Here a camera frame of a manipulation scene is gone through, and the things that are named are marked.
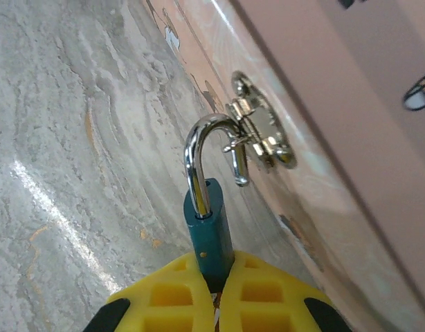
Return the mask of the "silver hasp latch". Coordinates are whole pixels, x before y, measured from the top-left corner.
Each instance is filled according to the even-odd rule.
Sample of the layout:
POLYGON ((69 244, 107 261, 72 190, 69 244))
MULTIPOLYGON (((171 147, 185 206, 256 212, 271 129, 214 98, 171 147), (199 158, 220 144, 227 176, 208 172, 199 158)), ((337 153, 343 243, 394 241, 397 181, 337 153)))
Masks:
POLYGON ((238 124, 241 134, 224 151, 244 145, 250 159, 266 172, 278 166, 297 167, 287 133, 266 96, 241 71, 233 72, 231 86, 236 97, 226 104, 226 110, 238 124))

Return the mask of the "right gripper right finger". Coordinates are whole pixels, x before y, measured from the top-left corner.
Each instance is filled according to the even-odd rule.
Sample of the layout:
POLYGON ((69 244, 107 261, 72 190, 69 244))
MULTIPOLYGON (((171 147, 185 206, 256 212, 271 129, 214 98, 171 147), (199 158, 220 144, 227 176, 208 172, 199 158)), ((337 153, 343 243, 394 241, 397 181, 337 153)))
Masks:
POLYGON ((221 294, 219 332, 353 330, 322 291, 237 250, 221 294))

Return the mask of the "pink tin box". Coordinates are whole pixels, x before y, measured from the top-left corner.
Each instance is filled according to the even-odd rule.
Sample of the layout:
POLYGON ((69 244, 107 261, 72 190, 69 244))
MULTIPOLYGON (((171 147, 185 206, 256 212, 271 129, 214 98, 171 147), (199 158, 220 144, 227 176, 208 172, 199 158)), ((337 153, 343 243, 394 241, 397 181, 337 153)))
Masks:
POLYGON ((142 0, 215 111, 241 71, 297 167, 251 178, 355 332, 425 332, 425 0, 142 0))

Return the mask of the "small teal padlock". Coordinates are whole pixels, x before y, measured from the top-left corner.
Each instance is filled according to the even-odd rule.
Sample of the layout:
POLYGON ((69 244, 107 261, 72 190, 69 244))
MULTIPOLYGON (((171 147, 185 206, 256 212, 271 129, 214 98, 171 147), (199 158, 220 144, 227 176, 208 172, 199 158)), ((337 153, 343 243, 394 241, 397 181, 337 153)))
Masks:
POLYGON ((221 185, 215 178, 205 178, 201 161, 204 143, 215 130, 222 130, 230 141, 236 184, 240 187, 249 184, 246 150, 237 143, 243 136, 238 124, 222 113, 204 116, 193 125, 186 138, 183 161, 188 192, 183 213, 200 273, 209 291, 220 293, 235 255, 221 185))

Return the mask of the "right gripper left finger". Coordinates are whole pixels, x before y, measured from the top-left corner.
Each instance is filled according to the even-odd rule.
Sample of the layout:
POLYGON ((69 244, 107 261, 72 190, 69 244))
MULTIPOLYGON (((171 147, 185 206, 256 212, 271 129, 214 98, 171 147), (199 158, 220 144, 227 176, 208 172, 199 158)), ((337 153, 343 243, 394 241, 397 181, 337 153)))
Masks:
POLYGON ((213 332, 213 301, 195 255, 111 295, 82 332, 213 332))

